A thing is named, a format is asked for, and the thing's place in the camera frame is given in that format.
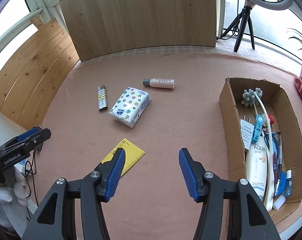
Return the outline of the white gloved left hand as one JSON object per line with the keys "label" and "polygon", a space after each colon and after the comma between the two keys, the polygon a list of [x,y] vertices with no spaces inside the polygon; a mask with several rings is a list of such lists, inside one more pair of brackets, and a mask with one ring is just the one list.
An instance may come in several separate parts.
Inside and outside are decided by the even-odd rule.
{"label": "white gloved left hand", "polygon": [[14,184],[12,187],[0,186],[0,226],[22,237],[27,227],[27,199],[24,187],[25,177],[13,168]]}

